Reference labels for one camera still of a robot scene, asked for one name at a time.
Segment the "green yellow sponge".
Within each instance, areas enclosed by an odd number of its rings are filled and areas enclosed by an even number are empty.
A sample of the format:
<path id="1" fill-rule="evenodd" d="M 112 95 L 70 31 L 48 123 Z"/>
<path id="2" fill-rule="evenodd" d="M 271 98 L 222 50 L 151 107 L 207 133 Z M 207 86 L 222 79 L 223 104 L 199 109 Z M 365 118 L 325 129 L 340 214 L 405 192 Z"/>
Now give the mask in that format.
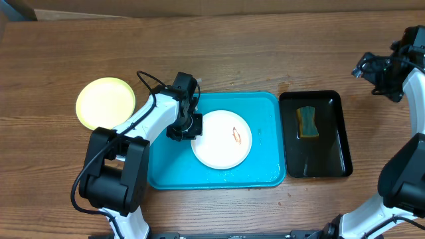
<path id="1" fill-rule="evenodd" d="M 319 132 L 315 124 L 315 108 L 304 106 L 296 110 L 299 138 L 318 137 Z"/>

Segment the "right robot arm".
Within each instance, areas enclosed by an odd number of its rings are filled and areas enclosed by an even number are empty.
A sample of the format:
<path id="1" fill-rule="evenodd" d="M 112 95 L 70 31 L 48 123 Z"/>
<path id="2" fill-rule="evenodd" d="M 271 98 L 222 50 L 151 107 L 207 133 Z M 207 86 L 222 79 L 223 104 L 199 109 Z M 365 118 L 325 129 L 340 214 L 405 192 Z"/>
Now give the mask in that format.
<path id="1" fill-rule="evenodd" d="M 310 238 L 382 238 L 396 225 L 424 226 L 424 26 L 408 27 L 390 56 L 365 53 L 352 75 L 393 102 L 407 97 L 412 137 L 382 168 L 378 190 L 354 211 L 340 214 Z"/>

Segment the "yellow plate with sauce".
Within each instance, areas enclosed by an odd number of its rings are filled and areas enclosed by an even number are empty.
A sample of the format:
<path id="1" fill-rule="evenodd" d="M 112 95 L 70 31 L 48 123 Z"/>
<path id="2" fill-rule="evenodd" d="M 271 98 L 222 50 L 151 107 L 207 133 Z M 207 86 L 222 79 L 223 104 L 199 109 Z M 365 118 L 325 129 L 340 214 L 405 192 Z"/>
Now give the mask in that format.
<path id="1" fill-rule="evenodd" d="M 79 93 L 76 115 L 88 129 L 112 129 L 128 120 L 135 110 L 132 88 L 119 78 L 99 78 Z"/>

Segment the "white plate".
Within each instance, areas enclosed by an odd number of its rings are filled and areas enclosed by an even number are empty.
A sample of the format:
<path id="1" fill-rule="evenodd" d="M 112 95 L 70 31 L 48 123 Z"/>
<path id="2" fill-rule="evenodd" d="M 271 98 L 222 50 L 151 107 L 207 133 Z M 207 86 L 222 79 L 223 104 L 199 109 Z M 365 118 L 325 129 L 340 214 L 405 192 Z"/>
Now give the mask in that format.
<path id="1" fill-rule="evenodd" d="M 247 158 L 252 133 L 238 114 L 216 110 L 203 116 L 202 135 L 191 141 L 195 157 L 213 169 L 231 169 Z"/>

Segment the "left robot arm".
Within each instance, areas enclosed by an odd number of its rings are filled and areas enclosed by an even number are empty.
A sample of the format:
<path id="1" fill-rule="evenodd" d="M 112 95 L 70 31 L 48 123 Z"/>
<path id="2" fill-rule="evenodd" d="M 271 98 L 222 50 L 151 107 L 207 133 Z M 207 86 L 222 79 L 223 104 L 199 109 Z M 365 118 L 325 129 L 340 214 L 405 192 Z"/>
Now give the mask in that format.
<path id="1" fill-rule="evenodd" d="M 70 192 L 73 207 L 102 215 L 112 227 L 110 238 L 148 238 L 140 200 L 145 192 L 151 144 L 164 131 L 175 141 L 202 134 L 202 115 L 195 113 L 200 86 L 173 84 L 150 91 L 151 100 L 123 129 L 95 129 L 84 166 Z"/>

